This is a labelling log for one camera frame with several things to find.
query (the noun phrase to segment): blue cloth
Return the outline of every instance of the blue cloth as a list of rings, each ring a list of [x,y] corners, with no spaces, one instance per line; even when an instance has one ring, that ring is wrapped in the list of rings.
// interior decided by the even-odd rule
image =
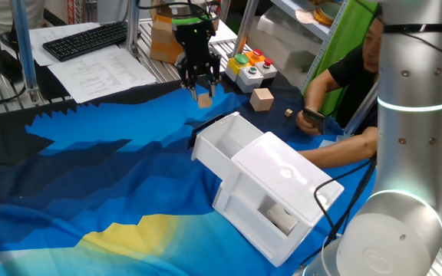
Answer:
[[[103,265],[103,275],[247,275],[250,271],[292,275],[304,258],[322,246],[330,230],[326,220],[317,224],[283,266],[274,268],[213,211],[220,180],[200,162],[190,160],[186,145],[195,127],[234,111],[296,150],[314,149],[323,139],[335,140],[341,130],[332,120],[327,125],[330,134],[310,137],[296,128],[294,117],[284,117],[287,108],[298,110],[300,104],[275,94],[271,111],[256,113],[247,97],[225,94],[218,87],[213,106],[205,110],[198,109],[187,91],[178,90],[143,104],[103,103],[36,117],[27,132],[53,143],[19,166],[0,169],[0,193],[11,195],[0,201],[0,275],[76,274],[80,264]],[[361,164],[326,172],[339,176]],[[347,207],[365,170],[339,181],[345,191],[328,212],[334,221]],[[364,191],[353,215],[371,189],[372,185]],[[82,251],[64,252],[79,248],[85,235],[103,232],[112,223],[136,225],[145,215],[154,214],[192,217],[178,237],[176,254],[161,255],[162,265],[152,267],[155,261],[145,260],[121,267],[115,264],[124,260],[116,256],[114,266],[105,267],[103,261],[69,258],[82,257]],[[5,261],[1,255],[39,248],[48,250],[50,257],[41,257],[40,264],[27,271],[22,268],[25,256]]]

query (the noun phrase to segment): green button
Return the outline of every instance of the green button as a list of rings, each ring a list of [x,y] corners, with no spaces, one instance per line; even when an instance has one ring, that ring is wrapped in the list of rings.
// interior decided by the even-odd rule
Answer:
[[[244,54],[235,54],[235,61],[239,64],[247,64],[250,62],[250,59]]]

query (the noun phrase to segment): keyboard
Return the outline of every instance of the keyboard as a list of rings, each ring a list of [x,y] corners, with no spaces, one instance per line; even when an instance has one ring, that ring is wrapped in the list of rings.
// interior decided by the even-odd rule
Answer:
[[[119,21],[79,34],[44,43],[43,47],[58,61],[67,61],[127,39],[127,23]]]

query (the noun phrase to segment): smartphone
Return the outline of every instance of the smartphone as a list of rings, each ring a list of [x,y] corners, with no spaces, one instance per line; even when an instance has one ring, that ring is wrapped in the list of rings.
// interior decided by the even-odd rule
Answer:
[[[306,107],[303,107],[303,116],[305,120],[312,123],[312,125],[322,134],[325,134],[325,116],[310,110]]]

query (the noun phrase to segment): person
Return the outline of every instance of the person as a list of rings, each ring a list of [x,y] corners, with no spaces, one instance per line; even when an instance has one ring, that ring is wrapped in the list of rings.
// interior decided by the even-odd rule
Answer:
[[[384,27],[381,16],[382,10],[378,7],[364,43],[318,75],[308,86],[305,106],[315,112],[322,107],[326,93],[347,87],[336,117],[342,128],[351,120],[378,79],[381,34]],[[298,113],[296,124],[307,134],[320,134],[305,119],[303,112]],[[377,126],[378,105],[375,104],[354,136],[327,147],[302,151],[300,154],[320,168],[345,166],[371,158],[378,148]]]
[[[44,22],[45,0],[25,0],[28,28],[40,28]],[[11,31],[13,25],[12,1],[0,0],[0,34]]]

